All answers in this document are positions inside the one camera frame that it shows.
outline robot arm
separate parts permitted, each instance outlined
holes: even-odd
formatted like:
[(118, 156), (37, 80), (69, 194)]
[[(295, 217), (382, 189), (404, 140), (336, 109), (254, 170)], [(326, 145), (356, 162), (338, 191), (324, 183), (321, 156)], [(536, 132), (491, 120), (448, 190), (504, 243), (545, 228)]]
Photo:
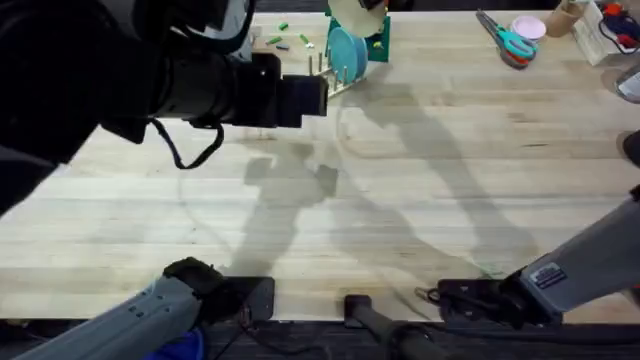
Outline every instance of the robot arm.
[[(258, 278), (224, 278), (196, 259), (178, 261), (133, 298), (17, 359), (142, 359), (203, 322), (236, 315), (257, 288), (251, 279)], [(242, 282), (252, 287), (236, 286)]]
[(140, 144), (154, 119), (182, 118), (218, 129), (215, 144), (221, 124), (299, 128), (302, 115), (326, 115), (322, 77), (282, 75), (275, 55), (251, 54), (255, 2), (3, 1), (0, 172), (11, 176), (0, 214), (98, 125)]
[(135, 297), (17, 359), (140, 360), (191, 330), (201, 306), (189, 285), (162, 276)]
[(631, 198), (505, 280), (441, 280), (430, 300), (443, 319), (488, 318), (515, 328), (559, 324), (562, 314), (640, 282), (640, 186)]

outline teal scissors handle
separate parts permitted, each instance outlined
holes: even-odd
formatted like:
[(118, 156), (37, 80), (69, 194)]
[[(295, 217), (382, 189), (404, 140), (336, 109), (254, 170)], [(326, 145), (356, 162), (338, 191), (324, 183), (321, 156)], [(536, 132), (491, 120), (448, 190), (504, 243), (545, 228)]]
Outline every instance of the teal scissors handle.
[(533, 59), (538, 51), (538, 46), (533, 41), (502, 27), (498, 29), (498, 36), (502, 39), (505, 49), (513, 55), (524, 59)]

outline gray robot arm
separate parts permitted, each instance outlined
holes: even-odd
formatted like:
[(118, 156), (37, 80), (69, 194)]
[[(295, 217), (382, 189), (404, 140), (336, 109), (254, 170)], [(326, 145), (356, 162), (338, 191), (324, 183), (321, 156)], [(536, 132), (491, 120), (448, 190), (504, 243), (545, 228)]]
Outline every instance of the gray robot arm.
[(640, 283), (638, 195), (522, 269), (519, 281), (540, 306), (564, 313)]
[(559, 324), (562, 314), (640, 283), (640, 186), (587, 229), (504, 280), (445, 279), (429, 291), (445, 321)]
[(162, 276), (133, 298), (17, 359), (140, 360), (189, 331), (201, 306), (193, 288)]
[(262, 280), (225, 278), (194, 258), (177, 261), (131, 299), (18, 359), (139, 360), (202, 322), (236, 315)]

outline wooden table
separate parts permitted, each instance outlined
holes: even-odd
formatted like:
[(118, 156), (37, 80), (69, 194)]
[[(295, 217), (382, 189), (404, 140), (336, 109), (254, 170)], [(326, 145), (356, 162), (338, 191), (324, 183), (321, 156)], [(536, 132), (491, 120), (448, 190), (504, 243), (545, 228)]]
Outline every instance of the wooden table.
[[(544, 13), (533, 13), (544, 17)], [(493, 13), (508, 24), (516, 13)], [(277, 24), (287, 21), (281, 33)], [(260, 14), (304, 73), (321, 14)], [(277, 319), (339, 319), (349, 293), (396, 319), (437, 319), (413, 296), (440, 278), (502, 277), (614, 208), (640, 180), (616, 150), (638, 108), (603, 85), (572, 37), (544, 39), (523, 72), (472, 12), (393, 14), (391, 64), (301, 130), (227, 128), (202, 168), (174, 168), (153, 129), (135, 146), (98, 130), (0, 228), (0, 317), (84, 318), (169, 263), (277, 279)], [(215, 135), (166, 120), (185, 158)], [(638, 322), (621, 295), (570, 322)]]

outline scissors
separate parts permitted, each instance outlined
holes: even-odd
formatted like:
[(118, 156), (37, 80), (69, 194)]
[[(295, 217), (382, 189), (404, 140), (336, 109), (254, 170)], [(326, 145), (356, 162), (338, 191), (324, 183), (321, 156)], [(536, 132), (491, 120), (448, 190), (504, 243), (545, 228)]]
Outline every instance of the scissors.
[(529, 66), (529, 62), (536, 57), (538, 51), (538, 46), (534, 42), (505, 30), (480, 9), (476, 11), (476, 17), (498, 45), (502, 61), (518, 70)]

